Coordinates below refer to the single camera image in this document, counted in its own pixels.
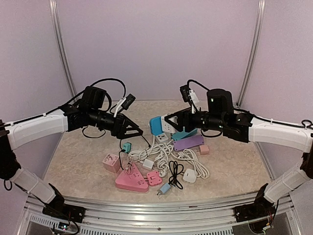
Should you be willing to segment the teal plug adapter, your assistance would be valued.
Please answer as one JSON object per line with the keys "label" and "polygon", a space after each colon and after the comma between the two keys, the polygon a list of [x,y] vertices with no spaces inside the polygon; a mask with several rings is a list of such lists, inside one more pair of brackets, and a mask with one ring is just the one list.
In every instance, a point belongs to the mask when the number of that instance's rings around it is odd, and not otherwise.
{"label": "teal plug adapter", "polygon": [[124,150],[125,153],[129,153],[132,149],[132,144],[130,142],[125,142],[122,145],[122,149]]}

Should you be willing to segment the blue plug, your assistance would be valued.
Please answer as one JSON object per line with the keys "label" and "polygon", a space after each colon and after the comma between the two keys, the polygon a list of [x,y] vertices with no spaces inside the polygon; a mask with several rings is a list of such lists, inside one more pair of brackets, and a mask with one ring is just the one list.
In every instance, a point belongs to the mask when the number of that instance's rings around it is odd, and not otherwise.
{"label": "blue plug", "polygon": [[154,117],[149,121],[150,132],[154,136],[158,136],[163,133],[161,116]]}

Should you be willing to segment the pink cube socket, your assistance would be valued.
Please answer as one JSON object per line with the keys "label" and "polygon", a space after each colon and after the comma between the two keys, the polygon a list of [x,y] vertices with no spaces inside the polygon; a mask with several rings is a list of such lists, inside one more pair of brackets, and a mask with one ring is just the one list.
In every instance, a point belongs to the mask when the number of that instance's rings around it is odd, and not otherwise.
{"label": "pink cube socket", "polygon": [[104,168],[112,173],[117,173],[120,170],[119,156],[109,153],[102,160]]}

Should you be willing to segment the white charger plug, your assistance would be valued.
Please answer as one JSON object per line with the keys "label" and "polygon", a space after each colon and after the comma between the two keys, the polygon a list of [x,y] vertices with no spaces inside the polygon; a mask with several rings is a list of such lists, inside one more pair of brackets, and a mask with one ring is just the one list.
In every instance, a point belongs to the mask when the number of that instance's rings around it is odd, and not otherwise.
{"label": "white charger plug", "polygon": [[154,161],[149,160],[149,159],[145,159],[143,161],[143,164],[142,164],[143,169],[152,170],[153,166],[154,166]]}

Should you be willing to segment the white plug adapter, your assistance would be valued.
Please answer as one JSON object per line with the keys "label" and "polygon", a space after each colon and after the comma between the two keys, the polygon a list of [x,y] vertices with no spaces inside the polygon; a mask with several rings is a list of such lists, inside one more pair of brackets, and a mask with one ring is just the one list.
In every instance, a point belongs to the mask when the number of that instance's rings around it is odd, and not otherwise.
{"label": "white plug adapter", "polygon": [[184,182],[189,183],[189,184],[195,183],[195,181],[197,179],[195,171],[193,169],[189,169],[189,168],[186,169],[184,174],[183,174],[182,179]]}

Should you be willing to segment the pink triangular power strip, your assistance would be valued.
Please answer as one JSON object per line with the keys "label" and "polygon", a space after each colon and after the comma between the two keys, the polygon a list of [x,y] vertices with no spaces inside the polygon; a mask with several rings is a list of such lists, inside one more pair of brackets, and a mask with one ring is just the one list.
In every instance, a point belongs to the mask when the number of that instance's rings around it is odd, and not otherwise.
{"label": "pink triangular power strip", "polygon": [[142,176],[136,164],[130,166],[131,171],[123,170],[115,180],[115,186],[120,189],[147,192],[149,185]]}

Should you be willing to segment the pink square plug adapter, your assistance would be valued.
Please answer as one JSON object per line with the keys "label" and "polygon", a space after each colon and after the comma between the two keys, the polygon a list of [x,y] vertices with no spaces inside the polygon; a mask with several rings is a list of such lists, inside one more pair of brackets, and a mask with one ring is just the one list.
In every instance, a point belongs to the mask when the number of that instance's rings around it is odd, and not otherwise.
{"label": "pink square plug adapter", "polygon": [[159,171],[150,171],[146,174],[149,186],[157,186],[162,183],[162,178],[159,175]]}

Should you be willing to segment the light blue plug adapter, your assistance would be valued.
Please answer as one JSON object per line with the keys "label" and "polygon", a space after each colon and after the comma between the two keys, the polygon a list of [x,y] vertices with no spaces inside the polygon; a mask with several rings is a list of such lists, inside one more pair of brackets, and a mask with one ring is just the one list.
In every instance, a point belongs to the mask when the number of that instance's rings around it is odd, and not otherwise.
{"label": "light blue plug adapter", "polygon": [[165,195],[170,189],[172,188],[172,185],[170,183],[163,184],[157,191],[157,196],[159,195]]}

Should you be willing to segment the white cube socket adapter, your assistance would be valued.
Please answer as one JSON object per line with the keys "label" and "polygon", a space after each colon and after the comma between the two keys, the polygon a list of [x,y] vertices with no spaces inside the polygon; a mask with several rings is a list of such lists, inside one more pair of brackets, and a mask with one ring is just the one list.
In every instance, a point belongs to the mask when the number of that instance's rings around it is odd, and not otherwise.
{"label": "white cube socket adapter", "polygon": [[174,134],[177,130],[165,121],[166,115],[161,116],[161,128],[164,133]]}

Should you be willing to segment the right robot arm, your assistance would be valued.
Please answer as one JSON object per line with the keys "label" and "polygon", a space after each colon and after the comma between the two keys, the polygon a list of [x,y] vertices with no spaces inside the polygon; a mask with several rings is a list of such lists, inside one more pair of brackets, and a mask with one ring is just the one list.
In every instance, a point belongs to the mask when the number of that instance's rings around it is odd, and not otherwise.
{"label": "right robot arm", "polygon": [[309,120],[301,124],[279,122],[258,117],[249,111],[235,109],[232,94],[223,89],[208,90],[208,111],[196,107],[196,96],[187,86],[180,88],[189,108],[165,116],[177,131],[193,129],[219,131],[240,142],[264,142],[302,151],[303,160],[278,179],[262,186],[253,203],[236,207],[240,216],[261,217],[274,211],[274,203],[313,178],[313,128]]}

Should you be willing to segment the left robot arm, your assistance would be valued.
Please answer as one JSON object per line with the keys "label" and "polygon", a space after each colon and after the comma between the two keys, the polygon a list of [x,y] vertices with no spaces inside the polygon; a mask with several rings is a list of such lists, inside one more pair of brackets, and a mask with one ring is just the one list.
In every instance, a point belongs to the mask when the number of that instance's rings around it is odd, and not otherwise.
{"label": "left robot arm", "polygon": [[143,131],[124,114],[103,111],[107,91],[87,86],[81,99],[66,103],[53,111],[23,120],[0,124],[0,178],[10,181],[24,192],[34,195],[57,217],[68,214],[68,206],[60,192],[34,173],[23,168],[14,150],[57,133],[71,132],[93,126],[99,131],[110,131],[119,140],[142,136]]}

